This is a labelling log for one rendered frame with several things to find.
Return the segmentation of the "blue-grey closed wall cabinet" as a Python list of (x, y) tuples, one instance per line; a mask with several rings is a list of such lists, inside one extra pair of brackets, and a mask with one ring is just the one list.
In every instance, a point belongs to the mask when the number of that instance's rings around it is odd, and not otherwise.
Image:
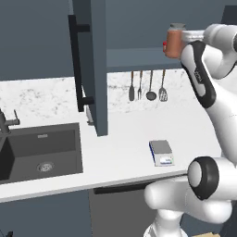
[(0, 0), (0, 81), (71, 77), (72, 0)]

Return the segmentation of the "dark grey tap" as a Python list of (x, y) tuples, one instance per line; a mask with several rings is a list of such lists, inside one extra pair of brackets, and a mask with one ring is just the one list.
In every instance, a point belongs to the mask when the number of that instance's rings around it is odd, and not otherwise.
[(2, 134), (10, 133), (10, 126), (15, 126), (20, 124), (20, 120), (17, 115), (17, 111), (14, 111), (15, 119), (6, 119), (4, 112), (0, 109), (0, 132)]

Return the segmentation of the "hanging slotted turner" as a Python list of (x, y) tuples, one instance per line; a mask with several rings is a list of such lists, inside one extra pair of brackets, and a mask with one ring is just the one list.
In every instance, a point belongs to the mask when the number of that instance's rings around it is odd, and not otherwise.
[(168, 101), (168, 93), (167, 90), (164, 88), (164, 79), (165, 79), (166, 71), (163, 70), (162, 72), (162, 82), (161, 82), (161, 87), (158, 91), (159, 94), (159, 100), (161, 102), (167, 102)]

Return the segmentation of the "hanging grey spatula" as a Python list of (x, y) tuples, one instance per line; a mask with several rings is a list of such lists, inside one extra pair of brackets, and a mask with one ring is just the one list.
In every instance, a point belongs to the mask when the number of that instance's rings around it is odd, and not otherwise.
[(134, 77), (134, 72), (131, 72), (131, 86), (129, 89), (129, 100), (133, 101), (134, 100), (134, 86), (133, 86), (133, 77)]

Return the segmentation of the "blue-grey base cabinet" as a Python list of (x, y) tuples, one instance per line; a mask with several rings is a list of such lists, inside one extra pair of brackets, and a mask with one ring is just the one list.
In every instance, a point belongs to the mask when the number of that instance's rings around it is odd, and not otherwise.
[(87, 191), (0, 204), (0, 237), (92, 237)]

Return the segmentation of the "brown honey bottle grey cap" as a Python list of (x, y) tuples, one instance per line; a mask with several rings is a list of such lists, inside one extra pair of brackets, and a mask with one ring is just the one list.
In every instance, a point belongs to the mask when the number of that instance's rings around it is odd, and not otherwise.
[(171, 23), (167, 32), (167, 45), (165, 55), (169, 58), (179, 58), (183, 48), (182, 32), (185, 31), (184, 23)]

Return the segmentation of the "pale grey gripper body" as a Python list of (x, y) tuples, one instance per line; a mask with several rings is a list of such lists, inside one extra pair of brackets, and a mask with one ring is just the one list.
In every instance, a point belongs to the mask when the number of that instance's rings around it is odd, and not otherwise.
[(202, 41), (204, 39), (203, 31), (183, 31), (182, 40), (186, 43)]

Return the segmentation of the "blue-grey cabinet door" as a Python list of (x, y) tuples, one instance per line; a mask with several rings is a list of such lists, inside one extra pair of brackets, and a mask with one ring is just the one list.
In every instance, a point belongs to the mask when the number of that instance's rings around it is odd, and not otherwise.
[(89, 32), (78, 34), (81, 82), (94, 103), (90, 111), (98, 136), (107, 135), (106, 83), (106, 0), (72, 0), (78, 24), (88, 24)]

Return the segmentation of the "grey dishwasher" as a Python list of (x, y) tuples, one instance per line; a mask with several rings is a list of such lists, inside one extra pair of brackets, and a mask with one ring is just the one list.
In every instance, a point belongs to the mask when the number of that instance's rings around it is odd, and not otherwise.
[[(149, 182), (137, 181), (122, 183)], [(94, 194), (89, 191), (93, 237), (143, 237), (154, 221), (156, 211), (144, 201), (143, 190), (124, 193)]]

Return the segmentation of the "hanging dark ladle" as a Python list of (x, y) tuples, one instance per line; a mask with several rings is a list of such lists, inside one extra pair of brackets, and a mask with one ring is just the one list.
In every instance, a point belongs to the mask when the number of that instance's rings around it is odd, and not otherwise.
[(150, 83), (149, 83), (149, 91), (146, 93), (146, 98), (149, 101), (156, 100), (156, 93), (152, 91), (152, 80), (153, 80), (153, 71), (150, 72)]

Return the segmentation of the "grey digital scale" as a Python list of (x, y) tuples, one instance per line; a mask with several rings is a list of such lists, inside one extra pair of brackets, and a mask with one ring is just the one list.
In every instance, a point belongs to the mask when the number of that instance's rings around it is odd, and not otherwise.
[(156, 167), (174, 165), (173, 153), (167, 140), (150, 141), (149, 148)]

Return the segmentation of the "dark grey sink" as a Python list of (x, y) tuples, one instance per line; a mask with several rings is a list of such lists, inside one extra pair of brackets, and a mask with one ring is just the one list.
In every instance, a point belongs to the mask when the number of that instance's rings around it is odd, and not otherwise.
[(80, 125), (0, 132), (0, 184), (83, 173)]

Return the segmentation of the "hanging grey fork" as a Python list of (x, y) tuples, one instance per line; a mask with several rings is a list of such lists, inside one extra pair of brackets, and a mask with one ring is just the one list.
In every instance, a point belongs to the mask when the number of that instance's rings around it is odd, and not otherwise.
[(139, 81), (139, 89), (138, 89), (138, 100), (142, 99), (142, 81), (143, 81), (143, 71), (140, 71), (140, 81)]

